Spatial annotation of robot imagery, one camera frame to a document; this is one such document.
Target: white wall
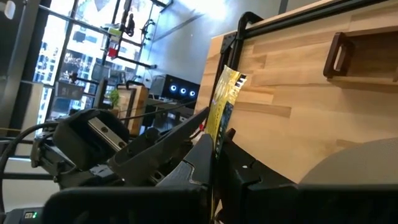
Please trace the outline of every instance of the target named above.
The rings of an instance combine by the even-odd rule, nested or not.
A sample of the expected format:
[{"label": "white wall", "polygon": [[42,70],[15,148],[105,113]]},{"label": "white wall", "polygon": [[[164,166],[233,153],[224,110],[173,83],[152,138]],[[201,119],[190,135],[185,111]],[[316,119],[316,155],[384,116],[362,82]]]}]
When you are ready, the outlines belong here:
[{"label": "white wall", "polygon": [[[43,85],[34,84],[31,98],[27,107],[22,129],[27,129],[37,123],[39,114],[40,99],[42,96]],[[33,134],[26,139],[33,139]],[[17,155],[30,155],[31,145],[20,144],[17,147]],[[33,169],[30,161],[9,160],[6,172],[26,172],[42,173],[46,172],[42,168]],[[55,192],[58,192],[58,185],[51,180],[4,180],[3,196],[6,211],[23,207],[39,207]]]}]

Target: gray surface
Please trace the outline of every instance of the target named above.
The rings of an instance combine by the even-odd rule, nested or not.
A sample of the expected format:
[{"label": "gray surface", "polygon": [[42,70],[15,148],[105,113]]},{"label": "gray surface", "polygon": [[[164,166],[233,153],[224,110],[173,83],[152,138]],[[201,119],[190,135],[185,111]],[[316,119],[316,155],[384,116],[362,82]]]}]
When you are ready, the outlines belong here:
[{"label": "gray surface", "polygon": [[398,138],[367,142],[327,157],[301,184],[398,184],[397,158]]},{"label": "gray surface", "polygon": [[[148,42],[144,47],[141,61],[157,64],[158,68],[139,68],[137,74],[151,80],[155,75],[168,73],[200,83],[212,37],[235,30],[239,18],[246,11],[269,18],[278,13],[279,6],[280,0],[175,0],[161,14],[157,12],[159,8],[155,7],[152,19],[157,27],[152,27],[149,31],[154,34],[155,42]],[[179,29],[157,40],[176,26]]]}]

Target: black cable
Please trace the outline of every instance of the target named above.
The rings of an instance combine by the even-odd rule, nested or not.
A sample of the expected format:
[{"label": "black cable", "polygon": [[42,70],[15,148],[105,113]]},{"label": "black cable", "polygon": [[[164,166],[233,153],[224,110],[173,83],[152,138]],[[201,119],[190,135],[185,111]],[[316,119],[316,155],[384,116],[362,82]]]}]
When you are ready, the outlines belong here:
[{"label": "black cable", "polygon": [[18,134],[18,136],[8,145],[8,147],[4,150],[1,159],[0,159],[0,213],[4,213],[4,198],[2,193],[2,180],[4,178],[4,170],[6,169],[7,161],[11,155],[13,155],[16,151],[17,145],[20,141],[22,141],[26,136],[30,133],[33,133],[36,130],[42,128],[53,128],[57,126],[57,122],[50,122],[44,124],[37,124],[33,127],[26,129],[25,131]]},{"label": "black cable", "polygon": [[181,108],[181,107],[190,105],[190,104],[195,103],[195,102],[196,102],[196,101],[191,101],[191,102],[188,102],[188,103],[184,103],[184,104],[182,104],[182,105],[180,105],[180,106],[176,106],[176,107],[174,107],[174,108],[169,108],[169,109],[164,109],[164,110],[158,110],[158,111],[154,111],[154,112],[150,112],[150,113],[145,113],[145,114],[141,114],[141,115],[137,115],[137,116],[132,116],[132,117],[127,117],[127,118],[121,118],[120,120],[121,120],[121,121],[125,121],[125,120],[130,120],[130,119],[142,118],[142,117],[149,116],[149,115],[153,115],[153,114],[157,114],[157,113],[168,112],[168,111],[172,111],[172,110],[179,109],[179,108]]}]

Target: green plant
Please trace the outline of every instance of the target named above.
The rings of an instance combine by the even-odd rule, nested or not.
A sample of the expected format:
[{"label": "green plant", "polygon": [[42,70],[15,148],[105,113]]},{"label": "green plant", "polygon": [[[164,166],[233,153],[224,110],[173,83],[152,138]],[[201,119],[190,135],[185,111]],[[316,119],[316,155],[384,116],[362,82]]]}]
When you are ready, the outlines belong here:
[{"label": "green plant", "polygon": [[109,99],[111,99],[112,106],[114,108],[119,106],[119,98],[120,96],[118,90],[112,90],[109,94]]}]

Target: wood grain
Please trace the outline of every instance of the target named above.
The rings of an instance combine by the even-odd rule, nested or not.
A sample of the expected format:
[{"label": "wood grain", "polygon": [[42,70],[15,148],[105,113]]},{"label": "wood grain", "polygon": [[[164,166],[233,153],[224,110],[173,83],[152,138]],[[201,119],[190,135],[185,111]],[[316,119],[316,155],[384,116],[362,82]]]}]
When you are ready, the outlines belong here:
[{"label": "wood grain", "polygon": [[[318,1],[301,10],[331,2]],[[229,125],[237,130],[234,141],[256,159],[298,182],[334,152],[366,141],[397,137],[398,86],[365,83],[357,88],[357,83],[339,82],[338,78],[345,77],[329,82],[323,76],[336,32],[389,26],[398,26],[396,0],[245,41],[238,70],[247,73],[248,81]],[[221,42],[220,36],[211,41],[196,110],[208,106]]]}]

